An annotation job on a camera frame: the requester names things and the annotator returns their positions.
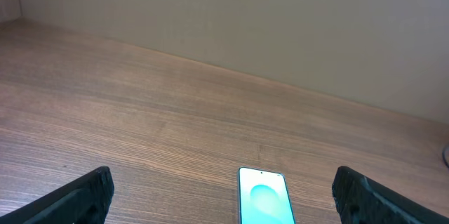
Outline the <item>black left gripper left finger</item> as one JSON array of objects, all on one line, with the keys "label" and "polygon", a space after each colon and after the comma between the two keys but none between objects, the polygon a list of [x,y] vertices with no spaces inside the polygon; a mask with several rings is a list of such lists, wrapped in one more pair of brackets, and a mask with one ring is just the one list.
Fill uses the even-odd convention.
[{"label": "black left gripper left finger", "polygon": [[103,224],[114,195],[112,174],[101,166],[1,217],[2,223]]}]

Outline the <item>teal screen smartphone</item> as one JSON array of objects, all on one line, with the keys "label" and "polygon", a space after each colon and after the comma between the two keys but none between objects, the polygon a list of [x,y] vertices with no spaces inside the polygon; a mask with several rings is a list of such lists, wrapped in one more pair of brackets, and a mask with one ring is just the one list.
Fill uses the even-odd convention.
[{"label": "teal screen smartphone", "polygon": [[282,173],[238,169],[240,224],[296,224]]}]

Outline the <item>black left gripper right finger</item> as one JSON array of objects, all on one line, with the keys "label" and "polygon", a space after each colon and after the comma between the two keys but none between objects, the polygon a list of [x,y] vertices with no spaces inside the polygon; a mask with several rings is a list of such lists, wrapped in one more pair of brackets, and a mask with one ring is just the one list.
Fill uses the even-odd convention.
[{"label": "black left gripper right finger", "polygon": [[332,193],[342,224],[448,224],[447,217],[348,166],[337,169]]}]

